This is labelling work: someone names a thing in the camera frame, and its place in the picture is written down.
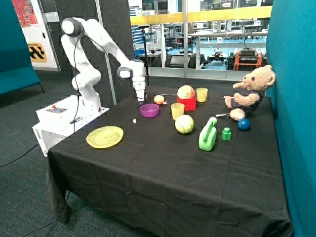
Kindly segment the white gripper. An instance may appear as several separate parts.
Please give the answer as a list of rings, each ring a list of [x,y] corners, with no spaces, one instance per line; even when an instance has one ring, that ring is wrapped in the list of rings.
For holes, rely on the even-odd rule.
[[[133,80],[133,87],[136,92],[136,96],[138,99],[138,103],[141,104],[145,102],[145,90],[146,90],[146,82],[145,79],[136,79]]]

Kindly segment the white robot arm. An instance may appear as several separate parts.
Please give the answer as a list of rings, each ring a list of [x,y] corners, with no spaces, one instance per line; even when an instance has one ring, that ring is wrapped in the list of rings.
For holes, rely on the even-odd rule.
[[[117,75],[121,79],[132,80],[138,102],[140,104],[144,102],[146,82],[143,61],[128,59],[103,26],[95,19],[86,21],[82,18],[69,17],[62,21],[61,28],[64,33],[61,37],[64,51],[72,67],[79,71],[72,79],[72,86],[83,97],[83,104],[89,112],[102,110],[100,96],[94,90],[94,85],[101,79],[101,73],[89,62],[80,43],[82,37],[89,38],[98,50],[116,58],[120,63]]]

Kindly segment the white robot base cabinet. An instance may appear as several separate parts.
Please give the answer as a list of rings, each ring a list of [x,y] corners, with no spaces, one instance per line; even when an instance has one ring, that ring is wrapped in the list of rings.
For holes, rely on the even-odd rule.
[[[33,132],[43,155],[46,157],[50,148],[108,110],[102,107],[95,112],[89,111],[83,98],[76,95],[37,110],[39,123],[33,126]]]

